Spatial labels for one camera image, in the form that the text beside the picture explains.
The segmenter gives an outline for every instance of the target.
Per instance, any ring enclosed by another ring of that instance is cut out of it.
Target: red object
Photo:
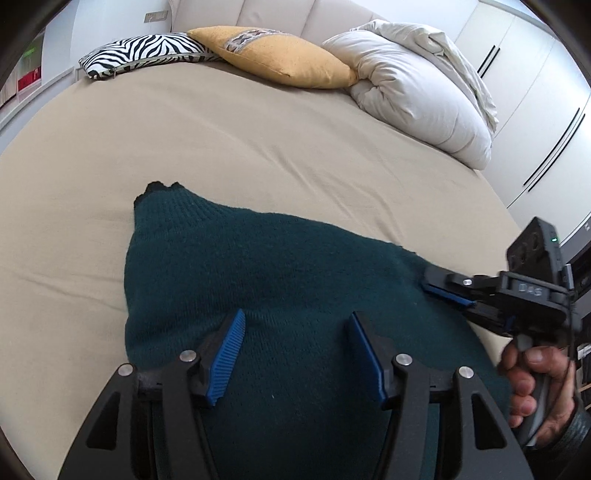
[[[28,87],[33,82],[36,82],[41,78],[41,67],[37,67],[35,70],[30,71],[25,76],[18,80],[18,91],[20,92],[24,88]]]

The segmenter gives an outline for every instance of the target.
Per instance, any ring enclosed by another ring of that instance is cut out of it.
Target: wall outlet
[[[161,22],[162,20],[166,20],[167,16],[168,10],[162,10],[160,12],[149,12],[146,14],[144,18],[144,23]]]

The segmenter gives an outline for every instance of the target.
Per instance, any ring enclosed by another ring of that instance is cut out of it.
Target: zebra print pillow
[[[143,35],[107,43],[79,62],[86,74],[95,80],[114,77],[141,67],[176,61],[201,62],[220,57],[184,33]]]

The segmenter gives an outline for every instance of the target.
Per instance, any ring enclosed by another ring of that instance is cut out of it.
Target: metal screw
[[[197,358],[197,354],[194,350],[185,350],[178,357],[181,359],[181,362],[192,362]]]
[[[396,355],[396,362],[407,367],[413,362],[413,358],[407,353],[399,353]]]
[[[128,377],[133,372],[134,372],[134,366],[133,365],[130,365],[130,364],[123,364],[117,370],[117,373],[119,375],[121,375],[122,377]]]
[[[474,370],[470,367],[460,367],[457,372],[464,378],[472,378],[474,376]]]

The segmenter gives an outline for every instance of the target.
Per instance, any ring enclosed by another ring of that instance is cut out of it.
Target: mattress
[[[495,274],[518,228],[482,175],[342,91],[221,64],[81,80],[0,157],[0,424],[37,480],[57,477],[126,361],[133,201],[179,181],[214,202],[331,223],[466,274]],[[492,359],[503,339],[478,330]]]

